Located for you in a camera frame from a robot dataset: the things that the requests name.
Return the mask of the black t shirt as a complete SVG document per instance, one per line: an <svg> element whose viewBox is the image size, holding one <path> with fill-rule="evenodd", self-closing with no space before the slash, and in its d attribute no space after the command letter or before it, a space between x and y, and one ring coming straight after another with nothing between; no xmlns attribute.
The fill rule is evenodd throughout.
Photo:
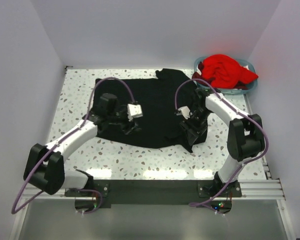
<svg viewBox="0 0 300 240"><path fill-rule="evenodd" d="M102 94L117 96L121 106L131 102L141 105L143 116L136 118L141 131L125 135L120 126L109 125L98 137L142 148L159 149L181 145L189 153L193 146L186 143L180 123L182 116L175 114L174 97L178 106L193 105L196 84L177 69L156 70L154 78L126 79L126 85L117 80L106 80L94 91L93 101Z"/></svg>

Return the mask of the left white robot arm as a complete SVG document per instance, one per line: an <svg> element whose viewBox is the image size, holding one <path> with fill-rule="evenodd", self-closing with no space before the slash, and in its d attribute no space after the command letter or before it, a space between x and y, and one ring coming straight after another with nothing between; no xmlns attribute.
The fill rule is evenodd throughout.
<svg viewBox="0 0 300 240"><path fill-rule="evenodd" d="M67 171L66 160L110 125L120 126L126 135L139 131L136 119L142 116L138 102L120 105L114 94L104 93L99 100L91 100L87 114L71 130L52 142L37 143L30 149L24 181L49 195L60 189L72 189L89 196L94 190L93 176L80 169Z"/></svg>

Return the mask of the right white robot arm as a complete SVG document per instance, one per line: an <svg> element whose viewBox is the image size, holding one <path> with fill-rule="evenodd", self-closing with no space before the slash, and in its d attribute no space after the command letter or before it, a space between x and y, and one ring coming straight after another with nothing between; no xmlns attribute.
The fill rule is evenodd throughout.
<svg viewBox="0 0 300 240"><path fill-rule="evenodd" d="M261 117L241 111L214 89L196 89L192 106L178 107L176 113L183 117L180 126L190 147L208 132L210 114L217 115L228 127L228 157L215 173L212 185L217 196L225 196L231 190L230 184L237 181L244 165L266 149Z"/></svg>

